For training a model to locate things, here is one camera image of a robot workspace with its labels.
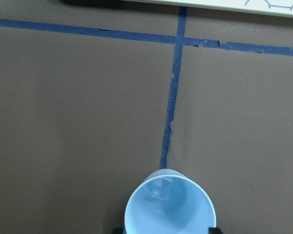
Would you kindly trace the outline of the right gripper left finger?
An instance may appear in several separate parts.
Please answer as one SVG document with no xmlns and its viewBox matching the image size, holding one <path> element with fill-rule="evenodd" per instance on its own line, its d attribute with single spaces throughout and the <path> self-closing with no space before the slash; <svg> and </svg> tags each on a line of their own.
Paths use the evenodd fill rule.
<svg viewBox="0 0 293 234">
<path fill-rule="evenodd" d="M 113 228 L 112 234 L 126 234 L 126 231 L 123 226 L 118 226 Z"/>
</svg>

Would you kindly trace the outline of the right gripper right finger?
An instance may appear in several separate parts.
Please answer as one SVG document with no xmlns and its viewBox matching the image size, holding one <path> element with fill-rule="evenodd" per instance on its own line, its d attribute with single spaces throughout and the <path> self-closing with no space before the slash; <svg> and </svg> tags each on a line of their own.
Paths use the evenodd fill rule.
<svg viewBox="0 0 293 234">
<path fill-rule="evenodd" d="M 209 227 L 208 234 L 221 234 L 221 229 L 218 227 Z"/>
</svg>

